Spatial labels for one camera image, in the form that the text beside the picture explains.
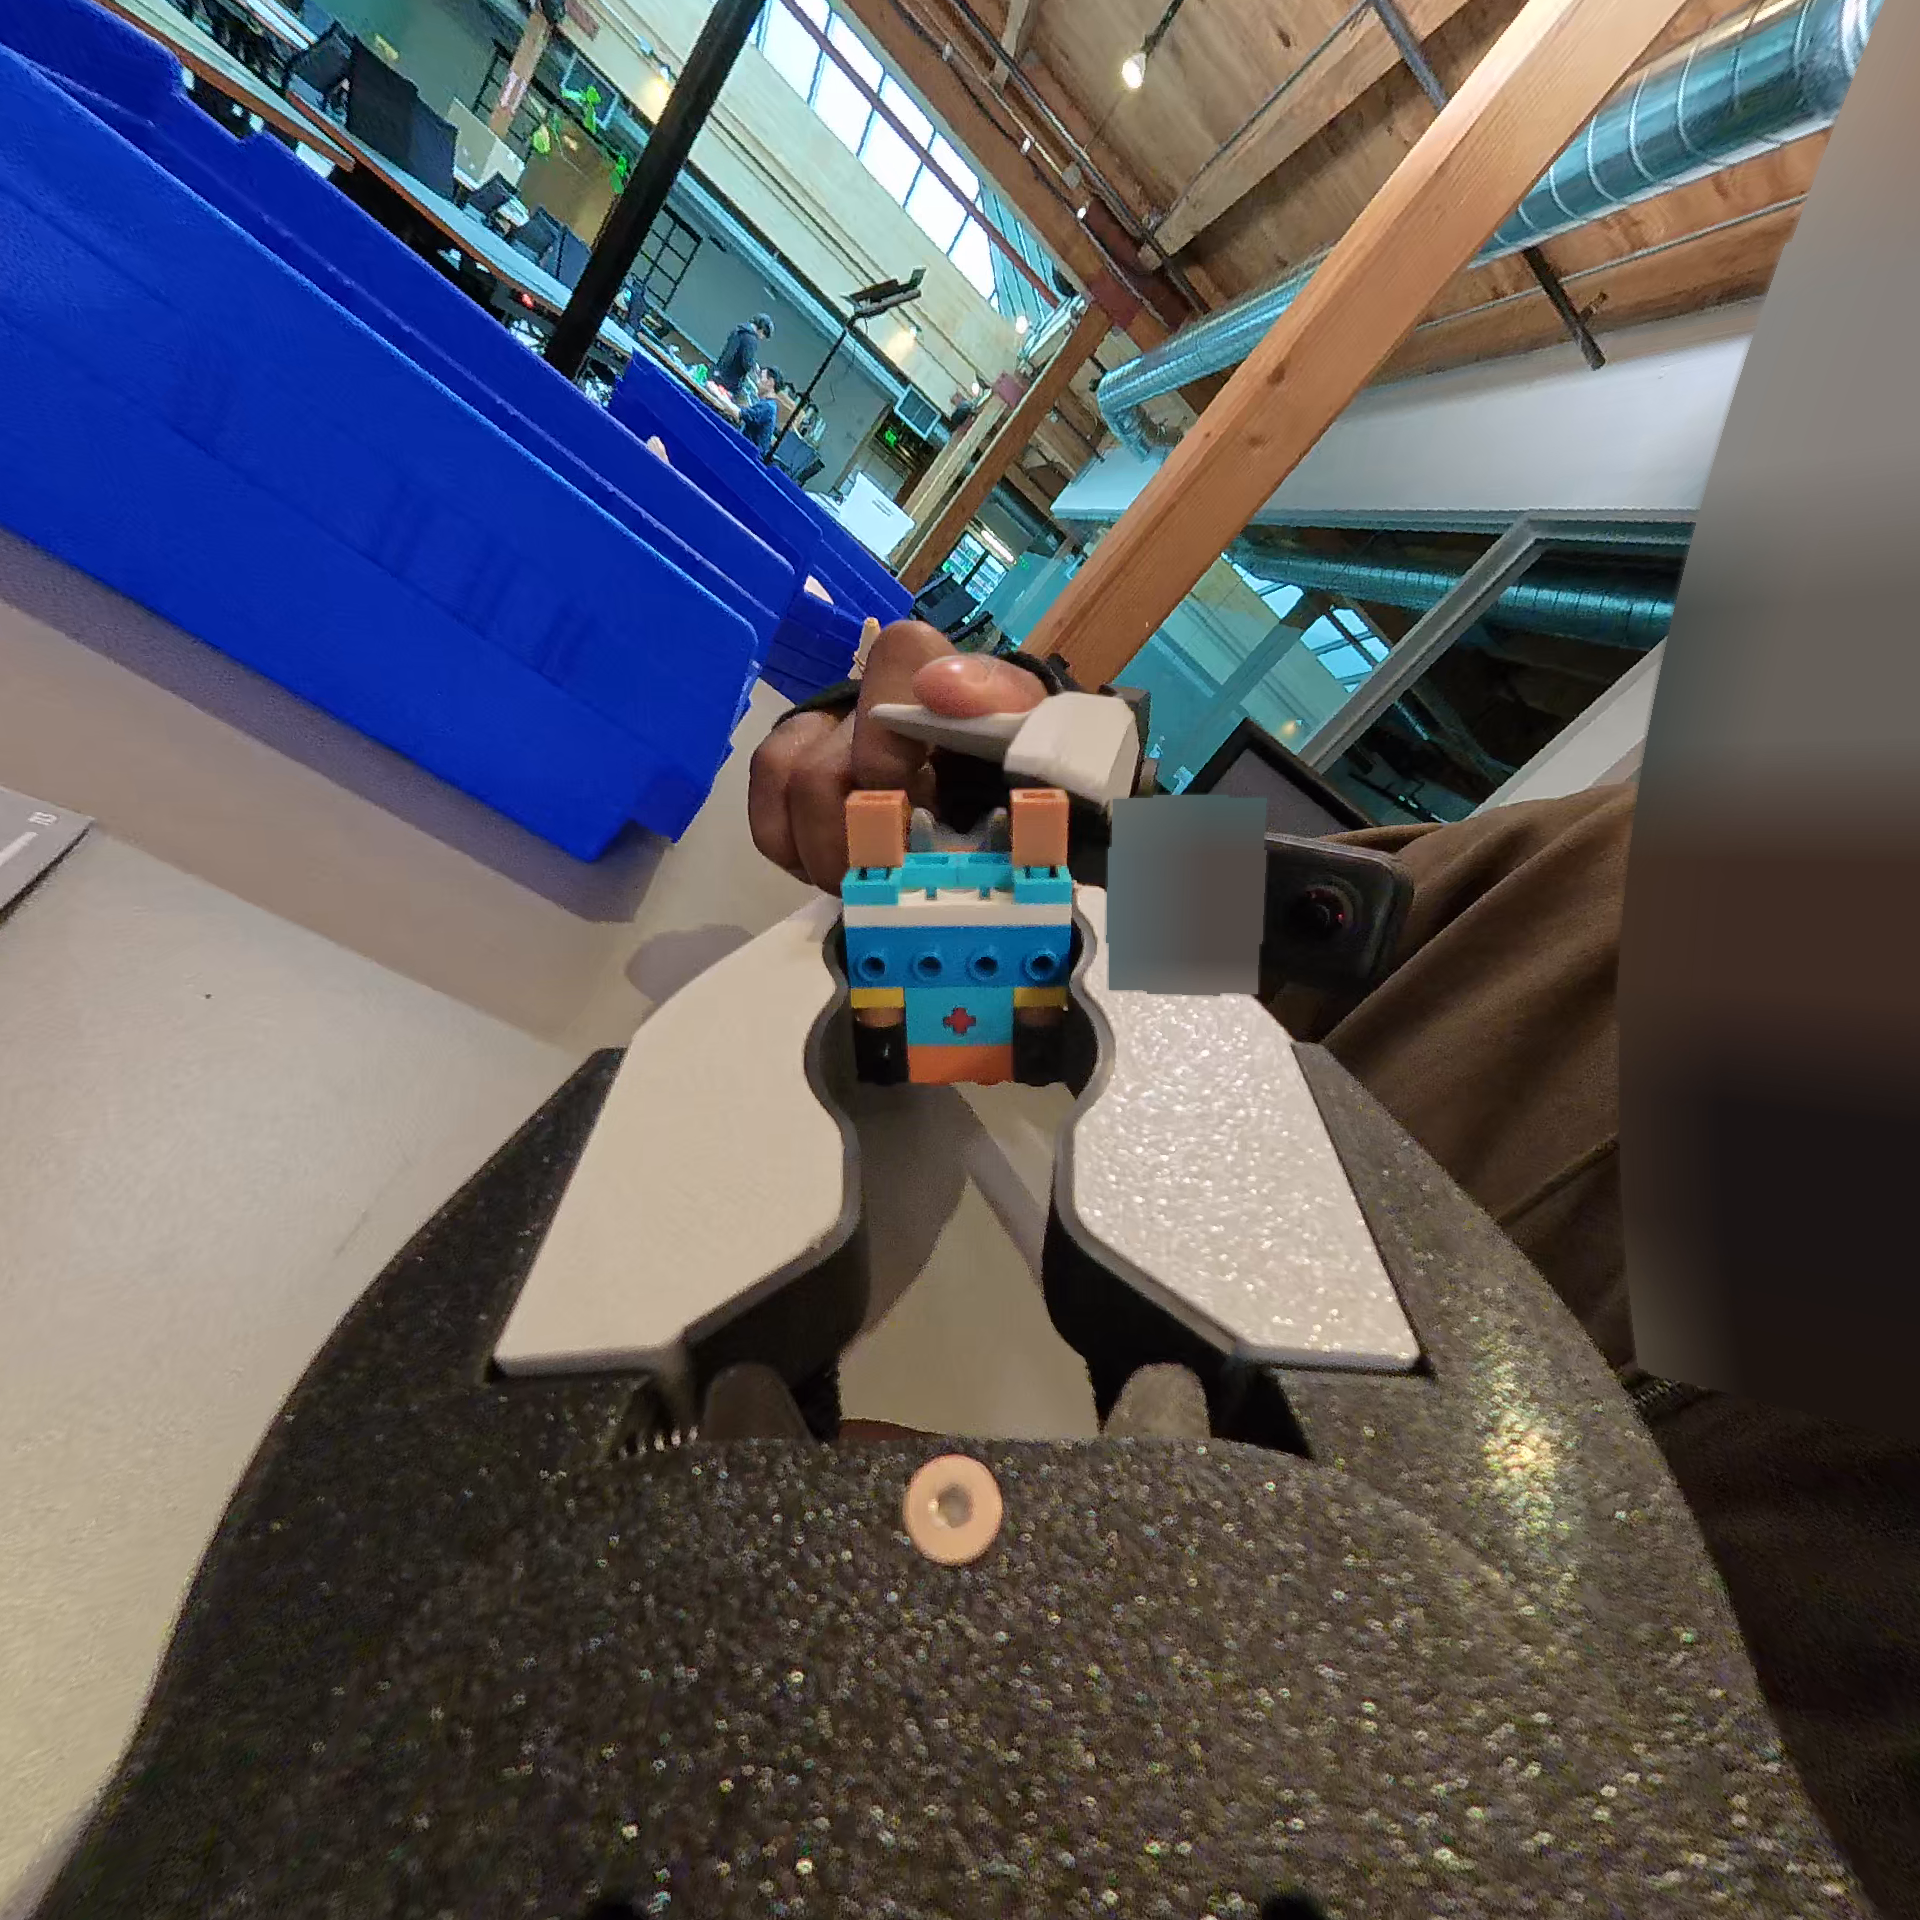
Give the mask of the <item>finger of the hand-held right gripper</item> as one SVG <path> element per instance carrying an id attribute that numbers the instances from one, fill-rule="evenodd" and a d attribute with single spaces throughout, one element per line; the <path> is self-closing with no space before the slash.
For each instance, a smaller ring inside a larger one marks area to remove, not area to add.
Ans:
<path id="1" fill-rule="evenodd" d="M 1137 794 L 1139 760 L 1139 723 L 1126 699 L 1111 692 L 1053 692 L 1020 717 L 1003 751 L 1003 778 L 1009 785 L 1111 806 Z"/>

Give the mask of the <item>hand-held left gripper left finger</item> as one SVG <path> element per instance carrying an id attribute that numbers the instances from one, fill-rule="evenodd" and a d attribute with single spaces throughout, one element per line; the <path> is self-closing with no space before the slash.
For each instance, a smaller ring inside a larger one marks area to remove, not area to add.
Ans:
<path id="1" fill-rule="evenodd" d="M 808 1380 L 842 1355 L 868 1253 L 839 917 L 799 905 L 633 1031 L 498 1334 L 504 1376 Z"/>

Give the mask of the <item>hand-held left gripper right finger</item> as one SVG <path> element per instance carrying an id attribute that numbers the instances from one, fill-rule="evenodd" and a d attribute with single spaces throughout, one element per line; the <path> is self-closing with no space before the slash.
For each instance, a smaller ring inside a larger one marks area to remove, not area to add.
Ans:
<path id="1" fill-rule="evenodd" d="M 1075 890 L 1091 1065 L 1058 1133 L 1049 1315 L 1093 1368 L 1403 1376 L 1421 1345 L 1283 1025 L 1252 995 L 1118 987 Z"/>

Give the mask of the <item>multicoloured toy brick model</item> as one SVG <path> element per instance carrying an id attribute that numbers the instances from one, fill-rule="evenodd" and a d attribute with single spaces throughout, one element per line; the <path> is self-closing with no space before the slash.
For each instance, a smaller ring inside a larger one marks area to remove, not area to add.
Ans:
<path id="1" fill-rule="evenodd" d="M 899 788 L 844 804 L 839 941 L 851 1063 L 873 1088 L 1066 1080 L 1075 958 L 1072 804 L 1017 785 L 971 838 Z"/>

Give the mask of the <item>person's right forearm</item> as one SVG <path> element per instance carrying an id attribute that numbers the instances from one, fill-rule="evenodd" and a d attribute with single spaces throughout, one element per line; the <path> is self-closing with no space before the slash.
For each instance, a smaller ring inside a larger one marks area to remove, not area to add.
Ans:
<path id="1" fill-rule="evenodd" d="M 1269 1003 L 1495 1221 L 1617 1369 L 1634 1358 L 1617 969 L 1636 799 L 1614 782 L 1347 834 L 1412 880 L 1394 967 L 1362 995 Z"/>

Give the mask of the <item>person's right hand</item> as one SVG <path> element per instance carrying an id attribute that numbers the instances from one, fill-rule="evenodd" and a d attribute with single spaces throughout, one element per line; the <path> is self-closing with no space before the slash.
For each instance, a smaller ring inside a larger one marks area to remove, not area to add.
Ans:
<path id="1" fill-rule="evenodd" d="M 747 763 L 747 830 L 784 874 L 835 895 L 851 868 L 846 804 L 857 789 L 898 789 L 910 806 L 951 818 L 940 799 L 946 756 L 876 719 L 879 706 L 947 717 L 1027 712 L 1052 696 L 1046 676 L 1013 657 L 958 651 L 919 620 L 883 626 L 851 699 L 787 712 Z"/>

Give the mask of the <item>black framed panel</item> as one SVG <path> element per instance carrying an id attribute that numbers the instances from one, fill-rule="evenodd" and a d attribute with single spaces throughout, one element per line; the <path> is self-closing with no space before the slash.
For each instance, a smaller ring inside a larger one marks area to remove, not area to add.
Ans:
<path id="1" fill-rule="evenodd" d="M 1344 792 L 1252 717 L 1238 719 L 1182 792 L 1258 799 L 1269 834 L 1332 838 L 1373 827 Z"/>

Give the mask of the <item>blue plastic bin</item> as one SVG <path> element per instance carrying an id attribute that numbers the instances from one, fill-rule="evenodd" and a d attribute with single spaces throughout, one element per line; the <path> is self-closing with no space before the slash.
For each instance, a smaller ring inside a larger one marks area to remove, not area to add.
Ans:
<path id="1" fill-rule="evenodd" d="M 706 552 L 773 623 L 760 678 L 801 703 L 851 678 L 865 621 L 910 612 L 910 593 L 826 504 L 803 491 L 691 386 L 645 353 L 630 357 L 609 414 L 637 438 L 657 438 L 682 474 L 721 515 L 731 546 Z"/>
<path id="2" fill-rule="evenodd" d="M 93 4 L 4 4 L 4 525 L 581 860 L 803 563 Z"/>

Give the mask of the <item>black light stand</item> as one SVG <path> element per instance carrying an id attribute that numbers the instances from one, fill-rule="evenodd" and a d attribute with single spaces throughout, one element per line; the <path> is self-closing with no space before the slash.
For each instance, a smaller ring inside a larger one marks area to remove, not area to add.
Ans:
<path id="1" fill-rule="evenodd" d="M 793 414 L 780 426 L 780 435 L 773 442 L 773 447 L 768 449 L 766 461 L 772 463 L 780 443 L 793 435 L 799 419 L 812 408 L 813 392 L 820 386 L 826 372 L 833 365 L 839 347 L 856 334 L 864 324 L 877 319 L 879 316 L 891 314 L 899 308 L 912 306 L 918 301 L 926 267 L 913 266 L 905 275 L 883 278 L 862 286 L 846 296 L 847 310 L 838 324 L 838 332 L 832 338 L 828 351 L 821 357 L 821 363 L 816 368 L 805 388 L 799 389 Z"/>

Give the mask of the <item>black stand pole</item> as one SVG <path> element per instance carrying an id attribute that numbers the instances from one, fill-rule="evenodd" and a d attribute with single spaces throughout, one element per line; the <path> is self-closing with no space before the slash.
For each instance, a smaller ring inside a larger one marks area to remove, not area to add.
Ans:
<path id="1" fill-rule="evenodd" d="M 563 379 L 577 377 L 598 344 L 614 298 L 752 37 L 758 11 L 758 1 L 715 1 L 708 11 L 627 183 L 612 204 L 571 296 L 552 325 L 544 359 Z"/>

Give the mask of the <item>person's brown jacket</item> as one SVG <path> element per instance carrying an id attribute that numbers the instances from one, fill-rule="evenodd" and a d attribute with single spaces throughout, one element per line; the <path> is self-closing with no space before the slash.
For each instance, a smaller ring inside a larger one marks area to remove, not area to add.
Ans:
<path id="1" fill-rule="evenodd" d="M 1790 1761 L 1872 1906 L 1917 1914 L 1917 1445 L 1619 1369 Z"/>

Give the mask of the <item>grey instruction booklet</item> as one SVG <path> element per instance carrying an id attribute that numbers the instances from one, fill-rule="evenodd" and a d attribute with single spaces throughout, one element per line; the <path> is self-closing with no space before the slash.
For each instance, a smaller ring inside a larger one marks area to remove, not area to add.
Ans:
<path id="1" fill-rule="evenodd" d="M 2 785 L 2 914 L 90 831 L 84 812 Z"/>

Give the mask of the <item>wooden post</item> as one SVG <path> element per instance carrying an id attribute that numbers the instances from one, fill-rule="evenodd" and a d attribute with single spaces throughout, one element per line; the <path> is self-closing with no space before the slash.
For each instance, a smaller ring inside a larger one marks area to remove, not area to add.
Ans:
<path id="1" fill-rule="evenodd" d="M 1528 1 L 1025 639 L 1111 681 L 1628 76 L 1676 1 Z"/>

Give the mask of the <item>silver air duct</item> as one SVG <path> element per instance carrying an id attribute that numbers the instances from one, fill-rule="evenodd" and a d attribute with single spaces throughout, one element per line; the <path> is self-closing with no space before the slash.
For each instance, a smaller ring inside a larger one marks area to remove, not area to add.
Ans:
<path id="1" fill-rule="evenodd" d="M 1830 130 L 1880 11 L 1880 1 L 1751 4 L 1642 65 L 1553 156 L 1467 266 L 1539 247 Z M 1107 431 L 1150 453 L 1147 404 L 1243 361 L 1322 263 L 1315 255 L 1296 266 L 1110 372 L 1095 392 Z"/>

